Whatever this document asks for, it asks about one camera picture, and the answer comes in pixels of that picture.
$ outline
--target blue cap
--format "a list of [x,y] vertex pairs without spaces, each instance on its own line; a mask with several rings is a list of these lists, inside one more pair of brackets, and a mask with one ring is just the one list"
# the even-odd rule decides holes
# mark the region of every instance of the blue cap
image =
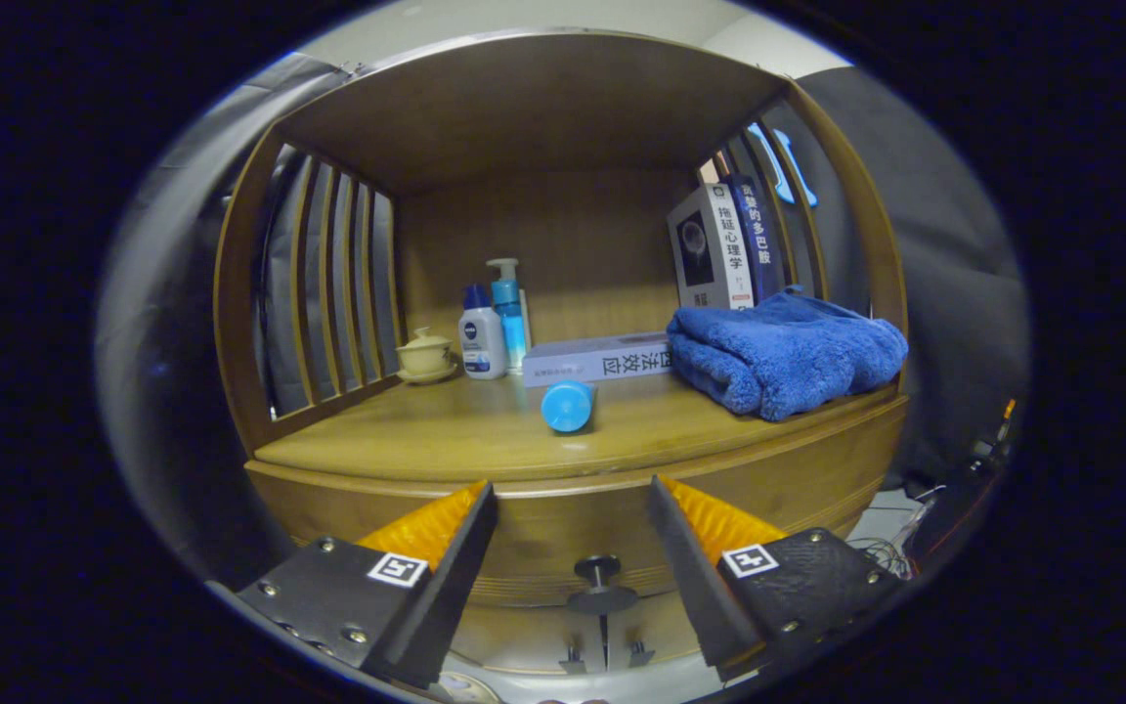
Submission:
[[560,433],[572,433],[589,422],[593,390],[578,381],[560,381],[542,396],[542,418]]
[[503,303],[519,303],[519,285],[513,278],[501,278],[492,282],[492,302],[495,306]]
[[464,311],[471,311],[473,308],[489,308],[489,294],[480,284],[473,284],[463,289]]

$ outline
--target book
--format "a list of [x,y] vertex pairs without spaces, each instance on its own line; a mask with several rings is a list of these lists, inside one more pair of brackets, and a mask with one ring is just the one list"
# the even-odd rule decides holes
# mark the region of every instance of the book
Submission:
[[568,339],[533,346],[524,355],[522,369],[526,387],[665,374],[671,350],[665,332]]
[[720,179],[732,190],[738,206],[738,219],[745,238],[745,253],[750,257],[750,282],[754,304],[776,295],[781,288],[781,259],[774,252],[770,240],[775,234],[774,221],[768,217],[763,193],[750,175],[725,175]]
[[729,184],[708,182],[667,215],[680,306],[754,304],[750,260]]

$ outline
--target blue object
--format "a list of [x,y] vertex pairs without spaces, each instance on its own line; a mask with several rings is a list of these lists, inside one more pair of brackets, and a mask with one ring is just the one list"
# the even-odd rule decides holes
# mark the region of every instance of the blue object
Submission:
[[781,284],[779,252],[772,253],[774,230],[768,217],[763,191],[749,175],[736,172],[720,178],[732,189],[732,202],[738,206],[741,232],[745,235],[745,255],[750,259],[750,284],[754,289],[754,304],[772,297]]
[[[756,137],[759,139],[760,142],[763,143],[763,151],[767,152],[767,160],[769,160],[770,163],[772,163],[772,169],[776,170],[776,195],[780,196],[781,200],[785,200],[786,204],[793,204],[795,202],[794,189],[789,187],[789,181],[788,179],[785,178],[785,170],[781,169],[781,162],[776,158],[776,152],[772,151],[772,145],[770,145],[767,142],[767,137],[763,134],[763,130],[760,128],[759,125],[757,124],[748,126],[748,130],[750,130],[751,134],[753,134]],[[819,205],[819,198],[815,197],[814,193],[811,191],[811,187],[807,186],[807,184],[805,184],[805,175],[802,173],[802,169],[799,169],[798,166],[796,164],[796,158],[794,157],[794,151],[789,149],[789,135],[783,133],[780,130],[772,130],[772,132],[776,133],[776,139],[779,140],[779,143],[781,143],[781,145],[785,146],[785,152],[786,154],[789,155],[789,161],[794,163],[794,170],[798,175],[798,178],[802,180],[802,189],[805,190],[805,202],[807,202],[807,204],[810,204],[812,208],[814,208],[814,206]]]
[[471,311],[474,308],[489,308],[489,294],[480,284],[473,284],[463,289],[464,311]]
[[519,306],[519,285],[515,279],[492,282],[492,309],[501,318],[501,337],[507,342],[507,367],[519,369],[524,364],[524,312]]
[[578,381],[560,381],[542,396],[542,418],[560,433],[574,433],[589,422],[593,390]]
[[671,366],[734,413],[783,420],[832,398],[888,383],[906,359],[906,339],[788,286],[745,311],[680,308],[667,326]]

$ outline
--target blue towel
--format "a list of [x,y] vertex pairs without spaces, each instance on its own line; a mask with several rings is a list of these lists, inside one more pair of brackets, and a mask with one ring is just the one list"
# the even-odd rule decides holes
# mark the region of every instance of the blue towel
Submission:
[[667,326],[671,366],[733,413],[783,420],[832,398],[888,383],[906,359],[906,339],[788,286],[745,311],[681,308]]

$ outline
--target ceiling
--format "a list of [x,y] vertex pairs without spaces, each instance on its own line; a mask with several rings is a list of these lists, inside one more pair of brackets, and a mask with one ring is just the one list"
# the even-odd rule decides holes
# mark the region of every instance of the ceiling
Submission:
[[300,52],[354,66],[456,36],[558,26],[678,41],[789,75],[846,65],[792,28],[724,0],[399,0],[314,37]]

